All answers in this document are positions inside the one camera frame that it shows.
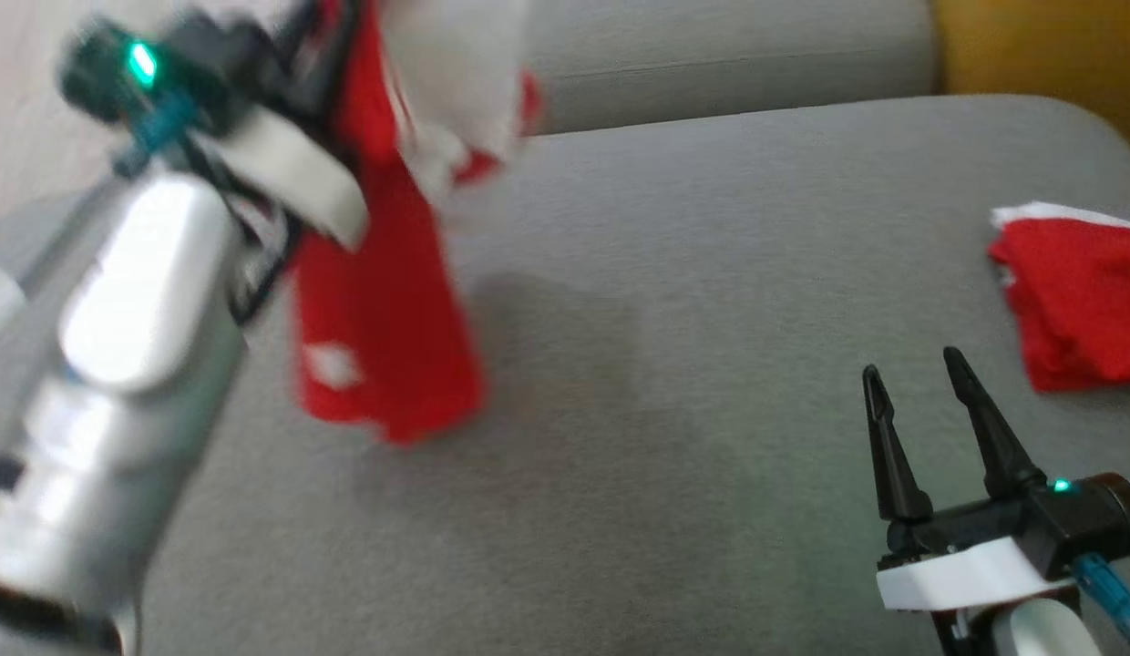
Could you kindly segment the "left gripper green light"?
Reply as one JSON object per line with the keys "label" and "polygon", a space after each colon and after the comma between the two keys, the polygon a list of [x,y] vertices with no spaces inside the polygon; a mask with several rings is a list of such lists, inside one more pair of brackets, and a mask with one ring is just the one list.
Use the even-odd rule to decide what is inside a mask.
{"label": "left gripper green light", "polygon": [[362,1],[293,1],[266,25],[191,9],[153,35],[98,15],[66,45],[58,91],[127,130],[130,145],[112,159],[121,178],[173,147],[205,145],[215,158],[199,166],[205,178],[240,181],[356,251],[370,209],[329,120],[363,12]]}

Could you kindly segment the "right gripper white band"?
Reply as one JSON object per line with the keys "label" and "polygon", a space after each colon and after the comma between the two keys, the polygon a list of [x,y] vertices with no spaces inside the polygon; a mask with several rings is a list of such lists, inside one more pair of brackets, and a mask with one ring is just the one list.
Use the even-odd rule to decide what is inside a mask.
{"label": "right gripper white band", "polygon": [[993,499],[932,516],[894,426],[889,390],[878,368],[866,365],[875,495],[890,522],[889,554],[875,576],[883,606],[944,613],[1005,605],[1064,587],[1080,557],[1130,558],[1130,480],[1106,472],[1048,483],[960,349],[944,347],[944,362],[968,411]]}

